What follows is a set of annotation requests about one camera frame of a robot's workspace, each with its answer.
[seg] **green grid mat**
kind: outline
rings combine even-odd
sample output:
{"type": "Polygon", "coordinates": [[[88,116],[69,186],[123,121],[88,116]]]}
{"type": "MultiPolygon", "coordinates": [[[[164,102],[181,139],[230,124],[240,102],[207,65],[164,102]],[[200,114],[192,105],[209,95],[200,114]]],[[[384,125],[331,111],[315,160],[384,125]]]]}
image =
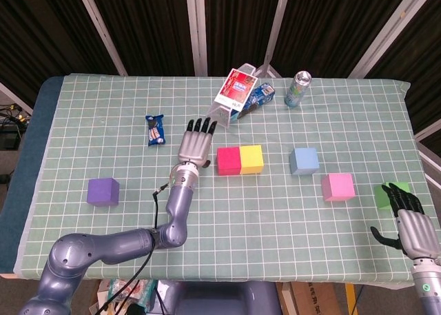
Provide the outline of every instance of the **green grid mat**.
{"type": "MultiPolygon", "coordinates": [[[[41,275],[55,240],[71,232],[109,234],[154,222],[152,191],[164,184],[190,119],[203,116],[224,78],[65,78],[37,182],[16,273],[41,275]],[[164,114],[166,145],[148,147],[146,114],[164,114]],[[86,203],[88,179],[113,176],[120,205],[86,203]]],[[[391,211],[377,211],[373,188],[409,182],[435,218],[404,104],[408,83],[391,80],[314,79],[299,108],[283,95],[291,79],[264,79],[274,100],[225,130],[217,147],[261,144],[259,175],[217,176],[201,170],[183,247],[159,250],[143,278],[185,280],[410,282],[411,262],[380,245],[369,227],[396,238],[391,211]],[[320,170],[292,176],[289,153],[317,149],[320,170]],[[325,203],[321,179],[353,174],[357,197],[325,203]]],[[[168,190],[160,195],[159,224],[167,221],[168,190]]],[[[439,224],[433,220],[439,233],[439,224]]],[[[88,278],[135,273],[144,259],[95,263],[88,278]]]]}

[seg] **cardboard box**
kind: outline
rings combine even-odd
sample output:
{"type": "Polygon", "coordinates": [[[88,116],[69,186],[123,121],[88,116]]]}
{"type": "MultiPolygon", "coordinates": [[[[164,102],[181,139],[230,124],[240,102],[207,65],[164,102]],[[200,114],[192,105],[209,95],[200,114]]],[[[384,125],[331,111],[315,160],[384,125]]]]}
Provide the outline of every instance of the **cardboard box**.
{"type": "Polygon", "coordinates": [[[276,287],[283,315],[298,315],[291,283],[277,283],[276,287]]]}
{"type": "Polygon", "coordinates": [[[256,82],[257,77],[233,68],[214,101],[240,112],[256,82]]]}
{"type": "Polygon", "coordinates": [[[298,315],[342,314],[332,283],[291,282],[291,287],[298,315]]]}

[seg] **blue table edge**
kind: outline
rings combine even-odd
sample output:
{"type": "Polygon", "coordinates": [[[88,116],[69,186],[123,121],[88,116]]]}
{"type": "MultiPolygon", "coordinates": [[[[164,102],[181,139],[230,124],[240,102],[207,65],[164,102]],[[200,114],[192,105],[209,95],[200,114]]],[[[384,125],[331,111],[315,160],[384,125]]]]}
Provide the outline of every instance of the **blue table edge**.
{"type": "Polygon", "coordinates": [[[13,273],[63,80],[64,77],[51,77],[39,90],[19,162],[0,213],[1,274],[13,273]]]}

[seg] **foam block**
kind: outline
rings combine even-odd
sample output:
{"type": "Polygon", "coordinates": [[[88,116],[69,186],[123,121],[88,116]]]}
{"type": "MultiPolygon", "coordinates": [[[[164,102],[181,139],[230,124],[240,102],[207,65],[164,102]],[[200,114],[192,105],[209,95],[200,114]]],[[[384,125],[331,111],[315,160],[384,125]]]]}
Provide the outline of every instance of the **foam block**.
{"type": "Polygon", "coordinates": [[[218,175],[239,175],[240,164],[240,150],[236,148],[218,148],[218,175]]]}
{"type": "Polygon", "coordinates": [[[104,207],[116,206],[119,201],[119,183],[112,178],[90,179],[88,184],[88,203],[104,207]]]}
{"type": "Polygon", "coordinates": [[[240,147],[240,174],[257,174],[263,170],[263,154],[261,145],[240,147]]]}
{"type": "MultiPolygon", "coordinates": [[[[389,186],[389,183],[392,183],[398,186],[401,190],[410,192],[409,184],[405,182],[386,182],[383,185],[389,186]]],[[[389,201],[389,197],[387,193],[381,188],[381,185],[377,185],[373,189],[373,193],[375,194],[375,204],[379,210],[388,210],[391,208],[391,202],[389,201]]]]}
{"type": "Polygon", "coordinates": [[[328,174],[322,180],[325,201],[346,201],[356,196],[351,174],[328,174]]]}
{"type": "Polygon", "coordinates": [[[293,175],[310,175],[318,170],[315,148],[295,148],[289,155],[289,165],[293,175]]]}

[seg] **green cube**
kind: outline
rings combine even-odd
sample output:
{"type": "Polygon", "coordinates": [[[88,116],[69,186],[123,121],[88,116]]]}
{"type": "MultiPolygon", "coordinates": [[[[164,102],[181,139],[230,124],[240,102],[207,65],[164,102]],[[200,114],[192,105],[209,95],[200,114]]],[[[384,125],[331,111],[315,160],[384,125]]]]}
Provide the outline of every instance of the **green cube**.
{"type": "MultiPolygon", "coordinates": [[[[389,186],[389,183],[392,183],[398,186],[401,190],[410,192],[409,184],[406,182],[385,182],[383,185],[389,186]]],[[[379,210],[387,210],[391,207],[391,202],[389,201],[389,197],[387,193],[381,188],[381,185],[377,185],[373,189],[373,193],[375,194],[375,204],[379,210]]]]}

